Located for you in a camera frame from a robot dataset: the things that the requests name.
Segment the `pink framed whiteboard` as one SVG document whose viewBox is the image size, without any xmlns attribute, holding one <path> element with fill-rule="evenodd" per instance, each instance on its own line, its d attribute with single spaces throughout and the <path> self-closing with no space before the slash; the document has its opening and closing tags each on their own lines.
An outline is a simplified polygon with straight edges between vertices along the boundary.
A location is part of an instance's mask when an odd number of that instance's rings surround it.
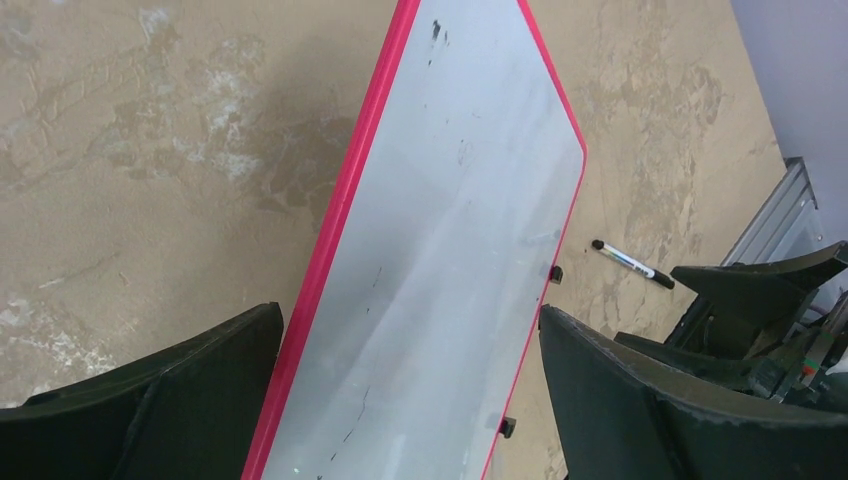
<svg viewBox="0 0 848 480">
<path fill-rule="evenodd" d="M 527 2 L 399 2 L 243 477 L 484 478 L 586 156 Z"/>
</svg>

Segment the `white black marker pen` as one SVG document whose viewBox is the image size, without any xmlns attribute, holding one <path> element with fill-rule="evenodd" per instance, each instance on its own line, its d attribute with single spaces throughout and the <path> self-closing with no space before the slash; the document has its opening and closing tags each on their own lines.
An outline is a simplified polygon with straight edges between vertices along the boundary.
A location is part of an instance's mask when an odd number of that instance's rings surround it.
<svg viewBox="0 0 848 480">
<path fill-rule="evenodd" d="M 648 267 L 647 265 L 643 264 L 638 260 L 635 260 L 634 258 L 621 252 L 610 244 L 600 239 L 594 239 L 591 242 L 591 246 L 595 251 L 619 263 L 620 265 L 639 273 L 646 279 L 657 283 L 663 288 L 666 288 L 668 290 L 673 290 L 675 288 L 675 281 L 670 276 L 666 275 L 665 273 L 659 270 Z"/>
</svg>

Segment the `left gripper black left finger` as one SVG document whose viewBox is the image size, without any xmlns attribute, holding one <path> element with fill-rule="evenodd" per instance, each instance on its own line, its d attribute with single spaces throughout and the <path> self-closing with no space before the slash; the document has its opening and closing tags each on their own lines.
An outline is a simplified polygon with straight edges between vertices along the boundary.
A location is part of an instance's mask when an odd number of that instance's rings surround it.
<svg viewBox="0 0 848 480">
<path fill-rule="evenodd" d="M 5 479 L 237 479 L 284 330 L 257 305 L 1 412 Z"/>
</svg>

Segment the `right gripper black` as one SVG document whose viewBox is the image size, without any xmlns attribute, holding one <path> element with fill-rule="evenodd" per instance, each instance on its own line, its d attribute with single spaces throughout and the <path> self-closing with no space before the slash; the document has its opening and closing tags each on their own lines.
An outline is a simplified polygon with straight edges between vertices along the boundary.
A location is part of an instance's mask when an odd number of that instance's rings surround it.
<svg viewBox="0 0 848 480">
<path fill-rule="evenodd" d="M 796 321 L 820 287 L 846 268 L 845 241 L 774 262 L 677 266 L 671 276 L 696 298 L 667 345 L 626 332 L 617 333 L 614 341 L 730 390 L 845 414 L 847 293 L 818 320 L 808 325 Z M 784 335 L 788 367 L 780 383 L 779 365 L 770 358 L 737 360 L 751 356 L 758 343 Z"/>
</svg>

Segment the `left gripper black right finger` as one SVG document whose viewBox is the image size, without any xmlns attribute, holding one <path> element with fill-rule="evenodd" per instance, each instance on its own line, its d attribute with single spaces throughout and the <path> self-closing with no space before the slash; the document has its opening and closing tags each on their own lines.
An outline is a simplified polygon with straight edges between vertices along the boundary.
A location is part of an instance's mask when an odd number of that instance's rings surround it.
<svg viewBox="0 0 848 480">
<path fill-rule="evenodd" d="M 843 479 L 847 418 L 738 393 L 539 315 L 543 368 L 573 479 Z"/>
</svg>

